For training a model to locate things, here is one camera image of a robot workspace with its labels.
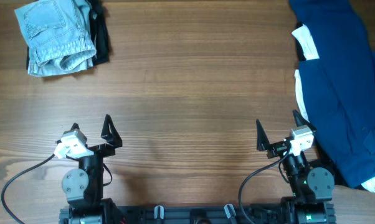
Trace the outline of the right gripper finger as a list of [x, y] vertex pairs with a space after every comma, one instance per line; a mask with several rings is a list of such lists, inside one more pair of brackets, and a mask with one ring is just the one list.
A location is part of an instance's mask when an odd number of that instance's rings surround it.
[[308, 126], [312, 131], [316, 131], [316, 128], [307, 121], [297, 110], [293, 110], [293, 117], [297, 127]]
[[259, 119], [256, 120], [257, 125], [257, 150], [267, 151], [270, 145], [268, 137], [263, 129], [263, 126]]

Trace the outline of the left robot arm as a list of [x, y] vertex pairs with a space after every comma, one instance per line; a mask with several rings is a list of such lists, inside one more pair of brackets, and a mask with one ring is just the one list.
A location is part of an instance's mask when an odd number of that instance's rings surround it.
[[114, 156], [115, 149], [123, 145], [110, 115], [105, 116], [101, 138], [106, 142], [87, 146], [87, 137], [75, 123], [57, 141], [55, 156], [78, 162], [78, 167], [68, 171], [62, 179], [69, 207], [61, 209], [59, 223], [126, 223], [113, 200], [103, 198], [103, 188], [108, 185], [103, 182], [103, 173], [108, 170], [103, 159]]

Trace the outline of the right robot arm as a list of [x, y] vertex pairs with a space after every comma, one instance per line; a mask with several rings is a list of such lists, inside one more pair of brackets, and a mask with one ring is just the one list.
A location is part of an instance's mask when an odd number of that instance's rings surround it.
[[332, 200], [334, 175], [325, 167], [309, 163], [304, 151], [315, 141], [316, 128], [294, 110], [297, 127], [284, 140], [271, 143], [259, 120], [257, 150], [265, 151], [269, 159], [278, 158], [280, 172], [290, 185], [293, 195], [276, 204], [253, 204], [251, 216], [256, 223], [335, 223]]

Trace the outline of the blue shirt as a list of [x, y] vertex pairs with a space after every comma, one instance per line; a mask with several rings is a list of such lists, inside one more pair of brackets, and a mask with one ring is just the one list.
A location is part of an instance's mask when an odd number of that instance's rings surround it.
[[318, 58], [299, 64], [303, 101], [316, 138], [346, 184], [375, 177], [375, 52], [348, 1], [292, 1]]

